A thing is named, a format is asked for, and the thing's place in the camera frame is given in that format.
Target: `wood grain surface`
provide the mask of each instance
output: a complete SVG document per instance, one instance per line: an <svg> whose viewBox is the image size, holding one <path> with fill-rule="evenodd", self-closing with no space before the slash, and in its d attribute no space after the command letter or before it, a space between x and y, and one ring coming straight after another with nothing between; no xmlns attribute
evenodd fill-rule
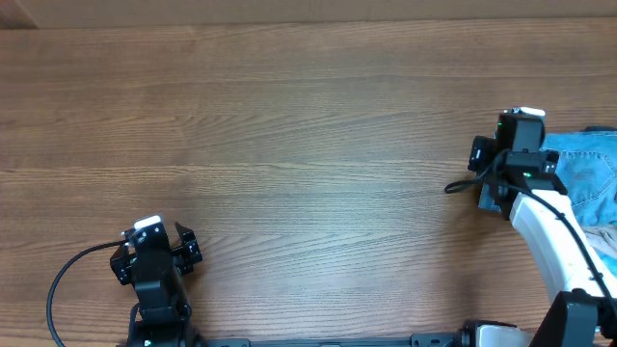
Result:
<svg viewBox="0 0 617 347"><path fill-rule="evenodd" d="M479 211L473 136L497 111L615 125L617 19L0 32L0 345L53 346L49 284L163 213L193 228L206 337L538 327L522 238ZM61 280L67 346L126 339L136 303L90 254Z"/></svg>

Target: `denim fabric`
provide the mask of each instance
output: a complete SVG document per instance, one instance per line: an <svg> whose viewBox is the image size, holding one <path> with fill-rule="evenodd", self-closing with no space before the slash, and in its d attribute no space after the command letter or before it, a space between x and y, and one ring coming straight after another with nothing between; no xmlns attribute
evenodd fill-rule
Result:
<svg viewBox="0 0 617 347"><path fill-rule="evenodd" d="M557 175L578 223L617 225L617 132L547 134L543 149L560 154Z"/></svg>
<svg viewBox="0 0 617 347"><path fill-rule="evenodd" d="M596 250L598 256L614 277L617 277L617 259Z"/></svg>

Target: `wall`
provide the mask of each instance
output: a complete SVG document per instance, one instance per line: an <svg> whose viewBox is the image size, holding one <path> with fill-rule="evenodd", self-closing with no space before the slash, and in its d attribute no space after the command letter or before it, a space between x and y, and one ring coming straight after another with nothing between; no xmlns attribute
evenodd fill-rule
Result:
<svg viewBox="0 0 617 347"><path fill-rule="evenodd" d="M0 0L0 26L615 16L615 0Z"/></svg>

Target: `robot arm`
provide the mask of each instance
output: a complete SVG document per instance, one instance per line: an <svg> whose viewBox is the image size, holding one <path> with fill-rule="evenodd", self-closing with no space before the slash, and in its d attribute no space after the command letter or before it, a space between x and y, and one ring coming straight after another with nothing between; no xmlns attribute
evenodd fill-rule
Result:
<svg viewBox="0 0 617 347"><path fill-rule="evenodd" d="M587 243L575 219L568 196L549 190L532 192L565 214L585 244L594 264L603 274L608 290L613 296L617 295L617 280ZM551 303L559 292L577 288L594 297L603 296L570 231L545 206L519 193L510 212L510 221L527 243L547 286Z"/></svg>
<svg viewBox="0 0 617 347"><path fill-rule="evenodd" d="M551 302L528 346L591 346L597 327L604 337L616 339L617 279L575 219L567 189L556 174L559 153L541 150L544 112L535 111L540 110L503 111L495 137L473 141L468 169L476 178L451 183L445 191L484 184L503 217L526 241Z"/></svg>

